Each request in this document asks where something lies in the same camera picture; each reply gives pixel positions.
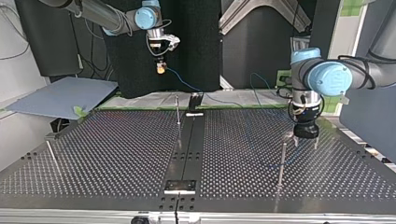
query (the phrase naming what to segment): green tape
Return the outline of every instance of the green tape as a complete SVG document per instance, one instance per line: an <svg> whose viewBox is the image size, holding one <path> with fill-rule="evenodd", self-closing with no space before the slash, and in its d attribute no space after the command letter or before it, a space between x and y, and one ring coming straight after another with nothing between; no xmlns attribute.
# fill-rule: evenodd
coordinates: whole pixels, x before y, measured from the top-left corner
<svg viewBox="0 0 396 224"><path fill-rule="evenodd" d="M73 107L73 110L74 110L75 114L76 114L77 116L79 116L80 118L85 118L85 117L88 116L88 113L85 112L80 106L77 106L77 105L74 106L74 107Z"/></svg>
<svg viewBox="0 0 396 224"><path fill-rule="evenodd" d="M341 9L341 16L359 16L361 14L362 6L363 0L344 0L343 8Z"/></svg>
<svg viewBox="0 0 396 224"><path fill-rule="evenodd" d="M334 113L337 109L338 104L340 103L340 97L325 97L324 100L326 102L326 105L324 106L323 112Z"/></svg>
<svg viewBox="0 0 396 224"><path fill-rule="evenodd" d="M283 87L283 86L286 85L285 82L280 80L282 77L291 77L291 70L279 70L279 71L277 71L276 85L278 87Z"/></svg>
<svg viewBox="0 0 396 224"><path fill-rule="evenodd" d="M244 109L283 109L287 108L288 105L285 104L277 104L277 105L242 105ZM239 105L200 105L197 106L197 109L241 109Z"/></svg>
<svg viewBox="0 0 396 224"><path fill-rule="evenodd" d="M180 110L187 110L186 106L181 106ZM109 106L109 107L99 107L97 110L176 110L174 106L162 106L162 107L133 107L133 106Z"/></svg>

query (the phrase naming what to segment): black backdrop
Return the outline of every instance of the black backdrop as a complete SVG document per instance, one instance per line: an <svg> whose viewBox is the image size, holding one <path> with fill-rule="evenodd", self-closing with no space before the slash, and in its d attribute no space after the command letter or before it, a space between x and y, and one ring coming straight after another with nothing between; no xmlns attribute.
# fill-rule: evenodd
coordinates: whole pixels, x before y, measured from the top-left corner
<svg viewBox="0 0 396 224"><path fill-rule="evenodd" d="M106 0L115 8L128 11L141 7L141 0ZM167 53L167 64L182 78L202 91L219 89L220 0L161 0L164 19L173 23L165 32L176 35L181 42L178 48ZM153 91L193 91L167 71L156 73L156 64L146 45L146 32L106 36L110 60L118 75L120 91L126 98L134 98Z"/></svg>

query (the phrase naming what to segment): metal bracket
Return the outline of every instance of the metal bracket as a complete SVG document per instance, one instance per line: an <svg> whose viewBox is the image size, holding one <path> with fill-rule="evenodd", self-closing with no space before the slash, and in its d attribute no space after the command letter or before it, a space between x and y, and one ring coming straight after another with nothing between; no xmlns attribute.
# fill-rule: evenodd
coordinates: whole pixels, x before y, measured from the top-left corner
<svg viewBox="0 0 396 224"><path fill-rule="evenodd" d="M195 180L168 180L166 181L165 194L189 195L195 194Z"/></svg>
<svg viewBox="0 0 396 224"><path fill-rule="evenodd" d="M290 24L293 24L297 4L297 0L234 0L219 21L220 32L227 35L238 22L256 7L272 7ZM298 32L303 32L309 24L311 24L311 20L299 6L294 27Z"/></svg>

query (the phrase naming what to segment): light blue panel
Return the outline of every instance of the light blue panel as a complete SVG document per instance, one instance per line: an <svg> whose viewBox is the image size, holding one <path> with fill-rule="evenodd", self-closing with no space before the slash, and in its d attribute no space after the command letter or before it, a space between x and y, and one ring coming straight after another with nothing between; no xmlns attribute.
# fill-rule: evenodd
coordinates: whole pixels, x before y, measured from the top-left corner
<svg viewBox="0 0 396 224"><path fill-rule="evenodd" d="M341 95L351 84L352 73L341 63L321 63L308 75L308 86L311 90L325 96Z"/></svg>
<svg viewBox="0 0 396 224"><path fill-rule="evenodd" d="M62 119L79 119L74 106L90 112L118 87L116 82L66 77L7 107L9 111Z"/></svg>
<svg viewBox="0 0 396 224"><path fill-rule="evenodd" d="M141 7L136 11L134 21L140 29L149 30L157 24L157 16L150 7Z"/></svg>
<svg viewBox="0 0 396 224"><path fill-rule="evenodd" d="M144 0L142 1L143 7L160 7L160 2L158 0Z"/></svg>
<svg viewBox="0 0 396 224"><path fill-rule="evenodd" d="M312 48L312 49L300 49L296 50L291 54L291 64L308 60L314 58L320 58L320 49Z"/></svg>

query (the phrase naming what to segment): silver arm segment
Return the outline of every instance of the silver arm segment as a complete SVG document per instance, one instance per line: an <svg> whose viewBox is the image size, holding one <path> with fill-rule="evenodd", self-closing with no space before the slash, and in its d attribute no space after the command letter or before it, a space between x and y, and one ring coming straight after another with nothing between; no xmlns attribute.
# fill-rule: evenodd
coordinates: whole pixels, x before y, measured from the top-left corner
<svg viewBox="0 0 396 224"><path fill-rule="evenodd" d="M76 13L79 17L92 21L113 35L121 35L131 31L140 30L134 20L123 17L123 12L104 4L99 0L83 0L81 1L82 10L78 8L75 1L69 0L40 0L42 3L51 7L66 8Z"/></svg>

